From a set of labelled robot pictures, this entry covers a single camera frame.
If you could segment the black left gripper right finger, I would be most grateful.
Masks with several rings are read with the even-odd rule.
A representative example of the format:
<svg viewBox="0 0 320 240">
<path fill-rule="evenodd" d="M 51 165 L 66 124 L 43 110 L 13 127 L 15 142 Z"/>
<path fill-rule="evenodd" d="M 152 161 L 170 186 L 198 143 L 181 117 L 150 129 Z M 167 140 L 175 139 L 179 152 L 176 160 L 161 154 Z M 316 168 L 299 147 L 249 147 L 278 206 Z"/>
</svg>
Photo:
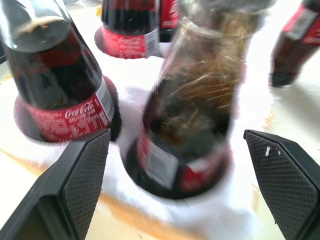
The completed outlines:
<svg viewBox="0 0 320 240">
<path fill-rule="evenodd" d="M 320 165 L 296 142 L 247 129 L 260 192 L 285 240 L 320 240 Z"/>
</svg>

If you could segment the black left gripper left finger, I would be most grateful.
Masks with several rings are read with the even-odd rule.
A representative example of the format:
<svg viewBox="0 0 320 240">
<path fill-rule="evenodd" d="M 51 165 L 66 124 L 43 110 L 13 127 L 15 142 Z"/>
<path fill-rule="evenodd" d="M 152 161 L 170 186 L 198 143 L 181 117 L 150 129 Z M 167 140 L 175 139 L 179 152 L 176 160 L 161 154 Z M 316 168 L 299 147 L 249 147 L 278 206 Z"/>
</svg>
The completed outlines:
<svg viewBox="0 0 320 240">
<path fill-rule="evenodd" d="M 0 240 L 85 240 L 101 194 L 111 131 L 68 143 L 0 229 Z"/>
</svg>

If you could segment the cola bottle with red label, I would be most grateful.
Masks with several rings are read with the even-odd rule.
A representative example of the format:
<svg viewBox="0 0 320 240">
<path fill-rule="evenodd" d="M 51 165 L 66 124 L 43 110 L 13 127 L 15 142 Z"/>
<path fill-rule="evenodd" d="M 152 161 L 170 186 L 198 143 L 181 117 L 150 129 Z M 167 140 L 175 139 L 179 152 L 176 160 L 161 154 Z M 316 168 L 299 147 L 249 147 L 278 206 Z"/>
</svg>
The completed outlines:
<svg viewBox="0 0 320 240">
<path fill-rule="evenodd" d="M 63 0 L 0 0 L 0 36 L 19 98 L 48 142 L 103 129 L 121 118 L 113 83 Z"/>
<path fill-rule="evenodd" d="M 135 142 L 133 181 L 142 189 L 182 200 L 221 179 L 248 46 L 275 1 L 179 1 L 178 26 Z"/>
<path fill-rule="evenodd" d="M 103 0 L 103 51 L 122 59 L 160 54 L 158 0 Z"/>
<path fill-rule="evenodd" d="M 282 28 L 273 49 L 273 87 L 288 86 L 320 48 L 320 0 L 303 0 Z"/>
<path fill-rule="evenodd" d="M 175 29 L 179 21 L 179 0 L 159 0 L 159 3 L 160 30 Z"/>
</svg>

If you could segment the white foam bottle crate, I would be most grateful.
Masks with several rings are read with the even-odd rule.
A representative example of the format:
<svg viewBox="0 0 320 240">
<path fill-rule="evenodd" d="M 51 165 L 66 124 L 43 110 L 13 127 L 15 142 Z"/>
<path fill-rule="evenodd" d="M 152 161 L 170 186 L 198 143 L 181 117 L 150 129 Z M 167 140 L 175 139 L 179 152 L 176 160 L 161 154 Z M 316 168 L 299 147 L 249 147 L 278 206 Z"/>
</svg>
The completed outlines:
<svg viewBox="0 0 320 240">
<path fill-rule="evenodd" d="M 266 31 L 261 27 L 250 43 L 249 75 L 237 92 L 227 136 L 228 160 L 224 162 L 220 180 L 208 191 L 181 200 L 155 196 L 133 180 L 140 174 L 136 140 L 141 133 L 142 115 L 163 60 L 160 57 L 144 60 L 109 57 L 100 51 L 102 38 L 97 34 L 90 46 L 102 70 L 113 79 L 108 87 L 119 104 L 122 121 L 119 136 L 109 146 L 103 193 L 203 240 L 253 240 L 258 226 L 253 210 L 253 187 L 257 180 L 243 133 L 246 127 L 262 130 L 273 103 L 265 76 L 253 70 L 258 61 L 259 43 L 266 40 Z"/>
</svg>

